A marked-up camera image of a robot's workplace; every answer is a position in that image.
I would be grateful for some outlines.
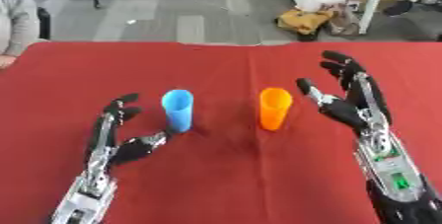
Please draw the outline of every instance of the plastic cup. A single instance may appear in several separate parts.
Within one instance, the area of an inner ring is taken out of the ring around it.
[[[191,128],[193,94],[186,90],[172,90],[163,96],[162,105],[170,127],[177,132]]]
[[[292,96],[286,90],[281,88],[264,89],[259,95],[261,126],[270,131],[279,129],[292,103]]]

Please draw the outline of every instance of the orange plastic cup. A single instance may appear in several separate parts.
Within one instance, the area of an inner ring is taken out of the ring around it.
[[[261,126],[270,131],[279,129],[292,104],[292,96],[286,90],[281,88],[264,89],[259,95]]]

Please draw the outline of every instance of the gray sleeve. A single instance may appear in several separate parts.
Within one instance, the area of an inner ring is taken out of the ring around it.
[[[39,20],[34,0],[5,0],[11,19],[11,38],[5,54],[19,56],[38,39]]]

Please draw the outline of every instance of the robotic hand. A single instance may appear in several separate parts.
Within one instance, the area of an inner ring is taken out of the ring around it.
[[[124,104],[137,99],[137,94],[130,94],[113,100],[105,107],[95,123],[86,149],[85,170],[63,197],[49,223],[101,223],[116,191],[116,179],[111,176],[111,167],[145,157],[170,139],[172,132],[165,130],[116,145],[116,129],[141,112],[140,108],[125,108]]]
[[[349,56],[325,51],[323,57],[321,66],[337,78],[345,99],[323,94],[309,79],[298,79],[298,87],[320,113],[354,130],[354,155],[381,223],[442,223],[442,201],[390,130],[392,117],[375,80]]]

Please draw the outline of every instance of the person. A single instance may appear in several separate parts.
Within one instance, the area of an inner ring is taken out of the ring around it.
[[[37,41],[39,20],[34,0],[0,0],[0,69],[11,66]]]

